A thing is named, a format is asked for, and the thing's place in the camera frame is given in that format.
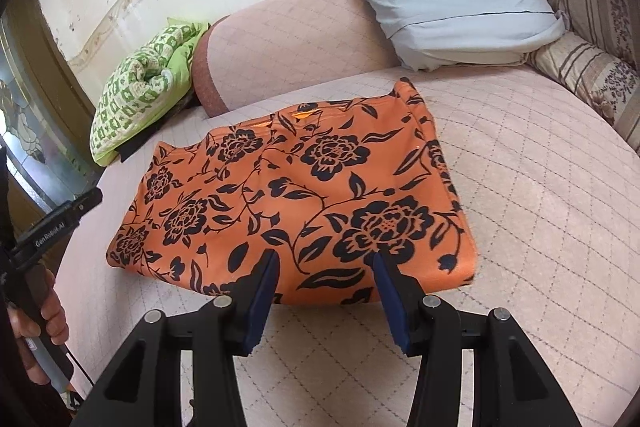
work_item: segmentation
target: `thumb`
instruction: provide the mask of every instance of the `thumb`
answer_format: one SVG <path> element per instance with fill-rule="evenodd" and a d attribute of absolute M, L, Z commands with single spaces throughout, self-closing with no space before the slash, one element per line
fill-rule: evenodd
<path fill-rule="evenodd" d="M 39 337 L 40 327 L 21 309 L 9 309 L 11 327 L 16 339 L 19 337 Z"/>

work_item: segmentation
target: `black cable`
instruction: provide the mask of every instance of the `black cable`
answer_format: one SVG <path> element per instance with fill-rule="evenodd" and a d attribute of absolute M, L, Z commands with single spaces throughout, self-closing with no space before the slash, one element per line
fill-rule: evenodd
<path fill-rule="evenodd" d="M 91 387 L 93 387 L 94 381 L 91 380 L 91 378 L 89 377 L 89 375 L 86 373 L 86 371 L 84 370 L 84 367 L 82 367 L 82 365 L 80 365 L 80 362 L 78 362 L 78 359 L 76 359 L 76 357 L 74 357 L 74 354 L 71 352 L 71 350 L 67 347 L 66 350 L 69 352 L 69 356 L 71 356 L 71 358 L 73 359 L 73 361 L 76 363 L 76 365 L 80 368 L 80 371 L 82 371 L 82 374 L 86 377 L 86 379 L 89 381 L 89 383 L 91 384 Z"/>

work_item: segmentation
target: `blue gripper pad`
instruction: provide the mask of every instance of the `blue gripper pad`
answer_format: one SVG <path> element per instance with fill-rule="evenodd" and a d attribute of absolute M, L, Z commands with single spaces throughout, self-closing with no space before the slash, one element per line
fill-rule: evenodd
<path fill-rule="evenodd" d="M 244 338 L 244 352 L 249 355 L 254 347 L 260 343 L 264 327 L 267 324 L 267 317 L 271 309 L 271 300 L 276 291 L 276 285 L 280 277 L 280 258 L 273 252 L 269 259 L 269 264 L 260 280 L 255 293 L 254 301 L 251 303 L 248 314 L 248 330 Z"/>
<path fill-rule="evenodd" d="M 391 335 L 394 338 L 394 342 L 398 344 L 402 352 L 406 354 L 410 343 L 409 324 L 400 296 L 391 281 L 391 277 L 389 277 L 389 272 L 386 270 L 382 256 L 379 253 L 374 255 L 372 267 L 373 277 L 378 287 L 378 293 L 380 294 L 382 307 L 385 311 L 386 321 L 389 323 Z"/>

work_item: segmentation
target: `device handle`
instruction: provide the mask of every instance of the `device handle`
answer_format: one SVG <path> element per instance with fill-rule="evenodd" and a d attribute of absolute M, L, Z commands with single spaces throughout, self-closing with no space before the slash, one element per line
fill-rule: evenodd
<path fill-rule="evenodd" d="M 50 290 L 47 285 L 46 268 L 41 264 L 36 264 L 28 270 L 24 279 L 26 288 L 20 293 L 26 291 L 29 295 L 21 295 L 15 304 L 40 327 L 39 337 L 30 337 L 25 340 L 36 361 L 50 378 L 53 388 L 59 393 L 63 393 L 73 376 L 74 367 L 66 357 L 68 353 L 66 346 L 64 344 L 56 346 L 51 342 L 51 337 L 47 334 L 46 329 L 47 321 L 40 314 L 40 308 Z"/>

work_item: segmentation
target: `folded orange cloth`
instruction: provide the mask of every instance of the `folded orange cloth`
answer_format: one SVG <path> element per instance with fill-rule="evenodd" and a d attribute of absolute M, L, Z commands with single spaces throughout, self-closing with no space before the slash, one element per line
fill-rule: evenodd
<path fill-rule="evenodd" d="M 285 304 L 377 299 L 377 251 L 425 292 L 470 282 L 476 247 L 407 79 L 385 96 L 220 127 L 189 147 L 160 142 L 107 261 L 220 295 L 267 249 L 280 257 Z"/>

